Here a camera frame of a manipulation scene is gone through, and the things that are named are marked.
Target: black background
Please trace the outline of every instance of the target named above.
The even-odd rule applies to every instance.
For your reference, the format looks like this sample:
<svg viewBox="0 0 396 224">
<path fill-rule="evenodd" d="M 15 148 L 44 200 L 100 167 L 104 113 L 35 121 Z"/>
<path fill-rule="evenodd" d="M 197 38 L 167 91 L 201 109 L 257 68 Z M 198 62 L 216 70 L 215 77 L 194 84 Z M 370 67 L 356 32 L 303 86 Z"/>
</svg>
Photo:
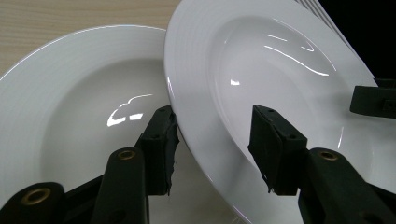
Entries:
<svg viewBox="0 0 396 224">
<path fill-rule="evenodd" d="M 318 1 L 375 77 L 396 78 L 395 2 Z"/>
</svg>

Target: white ceramic plate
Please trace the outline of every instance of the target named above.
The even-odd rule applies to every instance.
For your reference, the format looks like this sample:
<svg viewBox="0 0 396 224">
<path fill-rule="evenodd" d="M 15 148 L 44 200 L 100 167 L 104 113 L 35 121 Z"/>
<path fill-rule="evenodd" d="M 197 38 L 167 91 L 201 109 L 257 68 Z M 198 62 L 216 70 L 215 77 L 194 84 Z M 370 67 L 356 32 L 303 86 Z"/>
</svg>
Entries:
<svg viewBox="0 0 396 224">
<path fill-rule="evenodd" d="M 66 191 L 102 175 L 132 147 L 154 111 L 169 105 L 165 30 L 114 25 L 56 39 L 0 80 L 0 207 L 17 191 L 55 181 Z M 151 223 L 238 220 L 183 139 L 170 197 L 150 197 Z"/>
<path fill-rule="evenodd" d="M 164 61 L 187 145 L 246 222 L 302 222 L 297 197 L 268 194 L 248 152 L 253 105 L 281 113 L 308 148 L 337 150 L 367 181 L 396 191 L 395 120 L 348 110 L 356 85 L 375 85 L 372 74 L 294 1 L 183 0 Z"/>
</svg>

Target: metal bolt hole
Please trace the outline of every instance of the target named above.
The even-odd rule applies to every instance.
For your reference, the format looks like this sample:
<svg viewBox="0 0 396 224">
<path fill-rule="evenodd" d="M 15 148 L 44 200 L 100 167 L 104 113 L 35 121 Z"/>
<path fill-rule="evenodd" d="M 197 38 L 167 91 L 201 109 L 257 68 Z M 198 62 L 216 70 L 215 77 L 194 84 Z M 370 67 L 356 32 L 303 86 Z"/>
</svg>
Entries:
<svg viewBox="0 0 396 224">
<path fill-rule="evenodd" d="M 336 161 L 338 157 L 335 154 L 327 151 L 320 151 L 319 156 L 327 161 Z"/>
<path fill-rule="evenodd" d="M 23 205 L 34 205 L 42 203 L 50 196 L 50 189 L 32 189 L 29 190 L 22 198 L 21 203 Z"/>
<path fill-rule="evenodd" d="M 124 150 L 119 153 L 119 159 L 122 161 L 130 160 L 134 157 L 136 153 L 132 150 Z"/>
</svg>

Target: wooden table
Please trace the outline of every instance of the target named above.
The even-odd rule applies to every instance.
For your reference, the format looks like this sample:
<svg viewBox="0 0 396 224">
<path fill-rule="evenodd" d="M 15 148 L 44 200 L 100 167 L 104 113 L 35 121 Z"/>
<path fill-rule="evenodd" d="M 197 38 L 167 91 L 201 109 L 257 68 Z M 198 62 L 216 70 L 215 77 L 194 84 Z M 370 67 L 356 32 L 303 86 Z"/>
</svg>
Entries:
<svg viewBox="0 0 396 224">
<path fill-rule="evenodd" d="M 180 0 L 2 0 L 0 76 L 29 52 L 78 30 L 139 24 L 166 29 Z"/>
</svg>

